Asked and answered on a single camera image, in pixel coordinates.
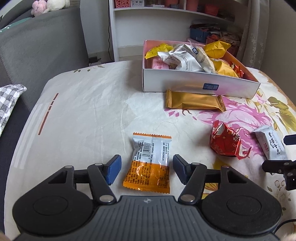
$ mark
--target yellow snack wrapper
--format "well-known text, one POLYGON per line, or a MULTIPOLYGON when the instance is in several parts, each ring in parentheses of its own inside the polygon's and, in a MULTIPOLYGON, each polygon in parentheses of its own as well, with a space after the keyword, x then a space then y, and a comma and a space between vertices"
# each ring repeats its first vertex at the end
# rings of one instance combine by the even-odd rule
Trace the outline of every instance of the yellow snack wrapper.
POLYGON ((156 47, 153 47, 152 49, 150 49, 147 54, 145 55, 145 59, 148 59, 148 58, 152 58, 152 57, 155 57, 158 55, 158 52, 169 52, 173 50, 173 47, 168 45, 168 44, 165 44, 165 43, 162 43, 156 47))
POLYGON ((231 66, 226 64, 224 61, 219 59, 213 59, 213 58, 210 58, 210 60, 213 62, 217 74, 238 78, 237 74, 231 68, 231 66))
POLYGON ((170 193, 169 149, 172 137, 133 133, 133 160, 123 186, 170 193))
POLYGON ((167 90, 165 106, 172 109, 226 111, 221 96, 167 90))
POLYGON ((231 44, 219 40, 205 45, 204 51, 211 58, 222 58, 230 47, 231 44))

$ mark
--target curtain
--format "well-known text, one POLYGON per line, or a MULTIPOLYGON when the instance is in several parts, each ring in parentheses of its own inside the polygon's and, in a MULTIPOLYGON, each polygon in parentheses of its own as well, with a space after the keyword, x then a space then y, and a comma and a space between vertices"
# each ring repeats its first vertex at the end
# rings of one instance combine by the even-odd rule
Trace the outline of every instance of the curtain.
POLYGON ((260 69, 269 22, 269 0, 249 0, 247 22, 237 53, 245 66, 260 69))

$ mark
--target snack box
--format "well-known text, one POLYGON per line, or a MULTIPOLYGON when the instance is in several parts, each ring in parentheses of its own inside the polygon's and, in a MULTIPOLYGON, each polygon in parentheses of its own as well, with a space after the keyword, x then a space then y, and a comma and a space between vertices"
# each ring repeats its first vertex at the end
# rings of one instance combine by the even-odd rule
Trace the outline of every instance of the snack box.
POLYGON ((145 40, 143 48, 142 85, 144 92, 171 91, 225 95, 252 99, 258 90, 260 83, 250 71, 229 52, 223 59, 240 66, 244 72, 244 79, 229 77, 205 72, 191 72, 173 69, 152 69, 152 58, 145 59, 146 53, 153 47, 162 43, 169 45, 186 42, 145 40))

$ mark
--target barcode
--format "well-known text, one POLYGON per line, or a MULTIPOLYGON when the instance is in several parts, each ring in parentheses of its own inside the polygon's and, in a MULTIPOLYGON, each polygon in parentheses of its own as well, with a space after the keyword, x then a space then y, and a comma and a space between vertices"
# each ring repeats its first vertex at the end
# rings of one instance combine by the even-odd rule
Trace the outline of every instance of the barcode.
POLYGON ((143 150, 142 150, 142 156, 150 157, 150 143, 144 142, 143 150))

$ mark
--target blue gripper pad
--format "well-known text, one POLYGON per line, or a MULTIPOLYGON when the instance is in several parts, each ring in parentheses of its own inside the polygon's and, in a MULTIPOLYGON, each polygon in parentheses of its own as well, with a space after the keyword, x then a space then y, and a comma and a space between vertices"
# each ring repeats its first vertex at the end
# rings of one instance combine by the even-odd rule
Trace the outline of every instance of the blue gripper pad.
POLYGON ((180 155, 174 155, 173 168, 181 183, 186 185, 191 177, 190 170, 188 170, 190 164, 188 164, 180 155))
POLYGON ((296 135, 288 135, 284 137, 285 145, 296 145, 296 135))
POLYGON ((104 176, 107 184, 110 186, 115 181, 121 170, 121 156, 115 155, 107 164, 104 165, 104 176))

